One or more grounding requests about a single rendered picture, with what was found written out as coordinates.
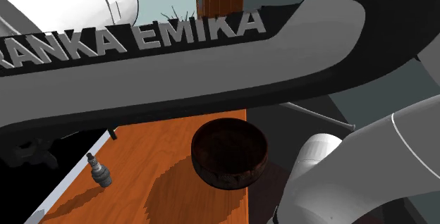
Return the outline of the bare twig plant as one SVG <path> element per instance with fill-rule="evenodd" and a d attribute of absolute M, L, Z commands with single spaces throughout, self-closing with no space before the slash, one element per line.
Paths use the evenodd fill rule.
<path fill-rule="evenodd" d="M 163 17 L 165 17 L 167 20 L 177 20 L 180 21 L 189 21 L 190 18 L 193 18 L 195 16 L 195 11 L 189 15 L 188 11 L 185 12 L 185 15 L 178 15 L 174 6 L 171 6 L 172 14 L 167 15 L 165 13 L 161 13 Z"/>

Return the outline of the grey metal rod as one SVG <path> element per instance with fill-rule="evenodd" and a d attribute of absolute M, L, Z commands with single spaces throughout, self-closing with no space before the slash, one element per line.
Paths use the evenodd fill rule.
<path fill-rule="evenodd" d="M 306 109 L 306 108 L 303 108 L 303 107 L 298 106 L 298 105 L 296 105 L 296 104 L 293 104 L 293 103 L 291 103 L 291 102 L 282 103 L 282 104 L 280 104 L 280 106 L 283 106 L 283 107 L 286 107 L 286 108 L 289 108 L 289 109 L 293 109 L 293 110 L 295 110 L 295 111 L 299 111 L 299 112 L 301 112 L 301 113 L 309 114 L 309 115 L 314 116 L 314 117 L 316 117 L 316 118 L 320 118 L 320 119 L 322 119 L 322 120 L 325 120 L 325 121 L 328 121 L 328 122 L 330 122 L 330 123 L 333 123 L 333 124 L 339 125 L 339 126 L 341 126 L 341 127 L 344 127 L 344 128 L 346 128 L 346 129 L 348 129 L 348 130 L 350 130 L 350 131 L 354 131 L 354 130 L 355 130 L 355 125 L 351 125 L 351 124 L 348 124 L 348 123 L 344 123 L 344 122 L 342 122 L 342 121 L 339 121 L 339 120 L 336 120 L 336 119 L 330 118 L 330 117 L 328 117 L 328 116 L 324 116 L 324 115 L 322 115 L 322 114 L 319 114 L 319 113 L 316 113 L 316 112 L 314 112 L 314 111 L 308 110 L 308 109 Z"/>

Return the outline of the dark brown wooden bowl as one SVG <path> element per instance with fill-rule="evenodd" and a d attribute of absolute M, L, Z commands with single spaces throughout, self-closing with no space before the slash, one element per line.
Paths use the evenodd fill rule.
<path fill-rule="evenodd" d="M 190 153 L 197 175 L 222 190 L 244 189 L 255 183 L 269 155 L 264 133 L 239 118 L 217 118 L 202 125 L 192 137 Z"/>

